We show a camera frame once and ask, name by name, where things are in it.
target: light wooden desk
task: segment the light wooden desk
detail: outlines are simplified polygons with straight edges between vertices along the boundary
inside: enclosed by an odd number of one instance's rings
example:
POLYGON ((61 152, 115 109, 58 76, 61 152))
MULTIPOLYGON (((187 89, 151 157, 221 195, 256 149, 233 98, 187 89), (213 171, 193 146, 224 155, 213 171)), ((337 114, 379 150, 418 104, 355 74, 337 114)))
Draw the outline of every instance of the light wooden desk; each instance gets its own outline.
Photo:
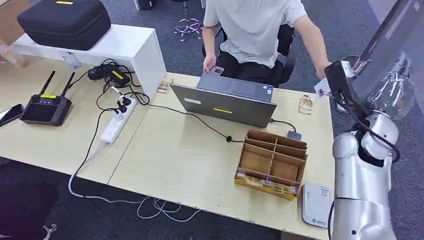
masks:
MULTIPOLYGON (((55 70, 56 74, 47 88, 46 94, 60 95, 71 76, 71 69, 64 61, 31 57, 28 67, 18 70, 11 65, 0 64, 0 112, 16 104, 24 107, 33 94, 38 94, 55 70)), ((76 81, 92 66, 79 68, 73 81, 76 81)), ((14 120, 0 127, 0 156, 26 164, 73 174, 83 162, 93 137, 100 109, 96 99, 102 93, 104 82, 91 81, 87 76, 76 83, 66 94, 72 101, 71 110, 64 124, 59 127, 26 124, 14 120)), ((104 108, 115 107, 118 94, 109 90, 99 101, 104 108)), ((78 176, 106 184, 125 152, 138 125, 146 113, 146 107, 136 106, 123 128, 119 138, 111 147, 84 166, 78 176)), ((111 115, 105 112, 99 124, 97 140, 92 152, 98 146, 102 130, 109 123, 111 115)))
MULTIPOLYGON (((195 87, 198 77, 168 73, 175 83, 195 87)), ((316 99, 312 115, 298 113, 302 92, 275 89, 273 118, 294 124, 308 143, 304 183, 334 193, 333 127, 327 97, 316 99)), ((172 91, 157 94, 153 104, 184 111, 172 91)), ((251 126, 200 116, 233 140, 243 140, 251 126)), ((286 136, 290 126, 270 123, 268 132, 286 136)), ((234 184, 241 143, 227 143, 192 116, 149 107, 109 185, 180 203, 313 239, 327 239, 327 230, 307 225, 301 199, 288 201, 234 184)))

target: power adapter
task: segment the power adapter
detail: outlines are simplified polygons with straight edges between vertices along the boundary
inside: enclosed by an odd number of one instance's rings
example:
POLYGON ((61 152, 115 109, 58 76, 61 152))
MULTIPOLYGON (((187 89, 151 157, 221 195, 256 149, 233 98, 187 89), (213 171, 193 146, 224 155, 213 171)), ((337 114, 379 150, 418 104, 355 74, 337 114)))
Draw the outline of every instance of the power adapter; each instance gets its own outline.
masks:
POLYGON ((130 78, 123 74, 119 67, 116 65, 108 65, 106 69, 106 75, 117 87, 124 87, 130 82, 130 78))
POLYGON ((105 77, 106 69, 109 65, 100 64, 99 66, 95 66, 92 69, 88 70, 88 78, 90 80, 96 81, 105 77))

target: white t-shirt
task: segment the white t-shirt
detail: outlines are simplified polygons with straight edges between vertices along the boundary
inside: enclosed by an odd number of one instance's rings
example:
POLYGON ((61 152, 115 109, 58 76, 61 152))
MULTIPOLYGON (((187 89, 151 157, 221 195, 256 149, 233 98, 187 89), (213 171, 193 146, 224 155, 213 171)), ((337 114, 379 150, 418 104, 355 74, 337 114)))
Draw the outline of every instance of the white t-shirt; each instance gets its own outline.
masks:
POLYGON ((301 0, 207 0, 203 24, 221 23, 228 40, 220 49, 239 63, 255 62, 273 68, 280 25, 306 15, 301 0))

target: black pants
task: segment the black pants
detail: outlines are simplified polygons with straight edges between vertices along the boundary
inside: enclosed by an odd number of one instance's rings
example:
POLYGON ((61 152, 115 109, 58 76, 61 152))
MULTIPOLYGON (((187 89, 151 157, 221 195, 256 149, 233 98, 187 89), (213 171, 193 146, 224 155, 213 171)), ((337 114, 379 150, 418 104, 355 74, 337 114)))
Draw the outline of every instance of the black pants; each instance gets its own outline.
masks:
POLYGON ((221 74, 223 77, 273 85, 272 69, 256 62, 239 63, 226 51, 220 51, 216 59, 216 66, 224 68, 224 72, 221 74))

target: cardboard box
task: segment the cardboard box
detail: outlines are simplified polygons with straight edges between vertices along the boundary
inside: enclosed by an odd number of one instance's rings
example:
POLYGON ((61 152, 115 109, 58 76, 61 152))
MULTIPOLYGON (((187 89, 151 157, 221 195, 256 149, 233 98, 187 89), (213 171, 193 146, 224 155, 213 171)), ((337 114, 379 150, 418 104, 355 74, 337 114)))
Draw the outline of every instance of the cardboard box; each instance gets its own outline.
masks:
POLYGON ((307 143, 250 130, 243 143, 234 183, 294 200, 305 172, 307 143))
POLYGON ((0 0, 0 44, 11 45, 24 34, 16 17, 29 7, 29 0, 0 0))

